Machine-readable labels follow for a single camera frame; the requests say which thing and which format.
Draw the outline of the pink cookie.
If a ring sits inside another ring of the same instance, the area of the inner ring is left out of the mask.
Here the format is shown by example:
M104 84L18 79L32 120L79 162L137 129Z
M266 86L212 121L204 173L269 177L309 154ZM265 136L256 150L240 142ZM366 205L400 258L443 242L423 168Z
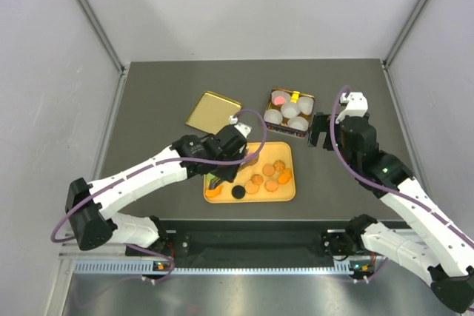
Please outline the pink cookie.
M284 96L276 96L273 98L273 104L276 106L281 106L286 103L286 98Z

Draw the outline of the tan flower cookie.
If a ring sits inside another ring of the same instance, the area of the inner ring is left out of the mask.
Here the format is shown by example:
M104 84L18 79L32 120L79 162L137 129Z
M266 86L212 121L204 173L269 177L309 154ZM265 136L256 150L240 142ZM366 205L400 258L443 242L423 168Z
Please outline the tan flower cookie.
M263 176L259 175L259 174L252 175L250 180L252 181L253 184L258 185L258 186L260 186L264 183Z

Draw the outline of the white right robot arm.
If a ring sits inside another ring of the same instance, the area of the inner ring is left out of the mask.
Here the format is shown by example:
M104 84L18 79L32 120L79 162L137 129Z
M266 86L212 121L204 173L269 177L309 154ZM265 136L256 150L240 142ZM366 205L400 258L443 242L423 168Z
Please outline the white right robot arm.
M344 168L367 191L395 211L421 242L403 237L377 219L362 214L343 232L324 232L325 252L349 257L372 252L396 262L424 281L448 309L473 310L473 239L464 234L430 199L410 169L380 149L368 114L342 121L317 113L308 144L335 152Z

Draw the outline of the square cookie tin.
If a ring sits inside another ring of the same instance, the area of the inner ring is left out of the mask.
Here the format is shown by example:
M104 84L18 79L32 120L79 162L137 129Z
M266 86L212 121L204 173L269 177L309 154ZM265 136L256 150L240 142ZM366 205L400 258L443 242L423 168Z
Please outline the square cookie tin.
M306 138L309 135L315 103L313 95L273 87L264 109L264 122L270 131Z

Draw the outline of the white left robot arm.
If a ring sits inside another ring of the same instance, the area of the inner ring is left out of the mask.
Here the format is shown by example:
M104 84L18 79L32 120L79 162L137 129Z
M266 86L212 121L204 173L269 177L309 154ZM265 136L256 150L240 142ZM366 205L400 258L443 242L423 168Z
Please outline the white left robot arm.
M121 213L131 203L164 186L211 173L232 181L247 153L251 128L229 124L202 138L185 135L159 154L108 178L74 180L65 211L82 251L106 243L132 244L160 254L168 244L165 228L157 217L137 218Z

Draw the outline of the tan scalloped cookie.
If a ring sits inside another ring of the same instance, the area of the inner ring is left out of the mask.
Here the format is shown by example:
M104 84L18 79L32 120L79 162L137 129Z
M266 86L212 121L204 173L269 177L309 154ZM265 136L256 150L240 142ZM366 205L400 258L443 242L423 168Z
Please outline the tan scalloped cookie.
M268 192L276 192L279 188L279 183L276 180L269 179L265 182L264 187Z

